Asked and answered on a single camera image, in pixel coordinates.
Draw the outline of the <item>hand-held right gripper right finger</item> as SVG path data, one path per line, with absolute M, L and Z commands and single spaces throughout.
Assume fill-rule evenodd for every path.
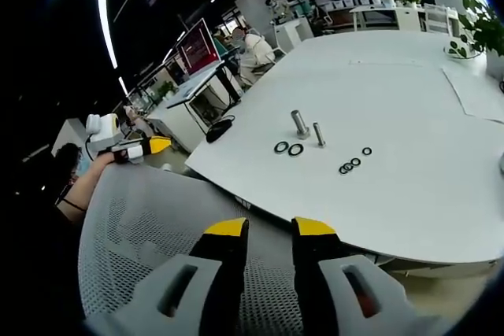
M 291 221 L 295 291 L 307 335 L 444 335 L 441 316 L 423 316 L 404 286 L 363 255 L 350 255 L 326 223 Z

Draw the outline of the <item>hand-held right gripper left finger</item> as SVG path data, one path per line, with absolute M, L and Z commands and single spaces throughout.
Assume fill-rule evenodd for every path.
M 221 221 L 135 287 L 132 299 L 84 323 L 87 335 L 234 335 L 244 290 L 249 222 Z

